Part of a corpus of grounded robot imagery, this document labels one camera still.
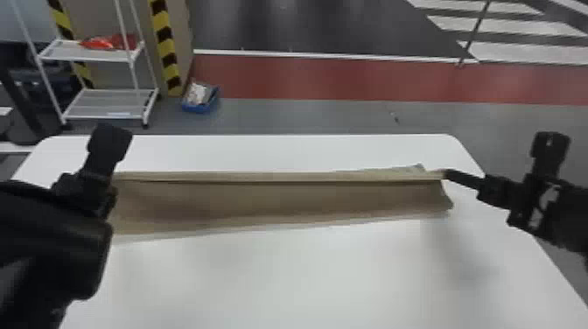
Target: white shelf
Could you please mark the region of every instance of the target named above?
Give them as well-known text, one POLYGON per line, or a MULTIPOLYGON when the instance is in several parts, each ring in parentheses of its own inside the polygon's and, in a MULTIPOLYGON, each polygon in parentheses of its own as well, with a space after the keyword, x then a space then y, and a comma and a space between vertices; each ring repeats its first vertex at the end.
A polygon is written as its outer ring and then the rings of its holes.
MULTIPOLYGON (((125 50, 91 50, 81 46, 78 40, 55 39, 41 52, 38 57, 42 60, 78 60, 102 62, 129 62, 125 50)), ((144 48, 140 41, 136 49, 129 51, 130 62, 134 62, 144 48)))
POLYGON ((143 119, 151 112, 157 96, 158 89, 84 88, 63 116, 67 119, 143 119))

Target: red floor stripe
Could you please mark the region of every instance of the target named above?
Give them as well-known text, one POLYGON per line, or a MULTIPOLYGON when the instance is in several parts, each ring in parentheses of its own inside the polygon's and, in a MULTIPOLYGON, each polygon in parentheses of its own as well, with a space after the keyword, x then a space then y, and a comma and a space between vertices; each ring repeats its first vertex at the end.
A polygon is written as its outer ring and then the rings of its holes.
POLYGON ((197 55, 227 98, 588 105, 588 67, 197 55))

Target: white wall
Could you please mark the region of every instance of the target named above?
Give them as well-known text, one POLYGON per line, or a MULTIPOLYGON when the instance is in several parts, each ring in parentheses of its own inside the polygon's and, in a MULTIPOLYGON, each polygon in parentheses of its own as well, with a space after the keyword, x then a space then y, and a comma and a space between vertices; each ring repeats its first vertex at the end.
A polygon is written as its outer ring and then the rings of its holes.
MULTIPOLYGON (((0 40, 25 41, 12 7, 8 0, 3 2, 5 5, 0 10, 0 40)), ((53 16, 46 0, 16 0, 15 3, 20 8, 33 41, 51 41, 55 37, 53 16)))

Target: red object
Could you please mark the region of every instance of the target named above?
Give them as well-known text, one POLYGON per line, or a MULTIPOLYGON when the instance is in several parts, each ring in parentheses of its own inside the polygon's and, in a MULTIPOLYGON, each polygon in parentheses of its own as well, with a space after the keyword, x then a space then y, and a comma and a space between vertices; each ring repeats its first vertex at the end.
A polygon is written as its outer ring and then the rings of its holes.
MULTIPOLYGON (((137 48, 137 37, 135 34, 127 33, 127 42, 129 42, 129 49, 135 50, 137 48)), ((113 34, 109 37, 93 37, 86 38, 80 41, 80 45, 93 50, 125 50, 124 39, 121 33, 113 34)))
POLYGON ((80 41, 80 45, 93 50, 114 50, 115 47, 112 43, 108 40, 108 38, 103 37, 95 37, 95 38, 86 38, 80 41))
MULTIPOLYGON (((123 35, 121 33, 113 34, 110 37, 110 42, 112 43, 112 46, 115 47, 115 49, 125 50, 123 35)), ((137 48, 137 37, 135 34, 127 33, 127 42, 129 42, 130 50, 135 50, 137 48)))

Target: white table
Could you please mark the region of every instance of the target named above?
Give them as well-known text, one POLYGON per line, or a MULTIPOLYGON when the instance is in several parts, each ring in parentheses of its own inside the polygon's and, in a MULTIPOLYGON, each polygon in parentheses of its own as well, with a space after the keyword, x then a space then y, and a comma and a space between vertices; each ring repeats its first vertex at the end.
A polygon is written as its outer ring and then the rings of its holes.
MULTIPOLYGON (((49 186, 87 138, 39 145, 15 179, 49 186)), ((446 135, 135 136, 125 171, 330 171, 422 163, 482 174, 446 135)), ((588 310, 530 236, 444 183, 443 218, 118 242, 64 328, 586 328, 588 310)))

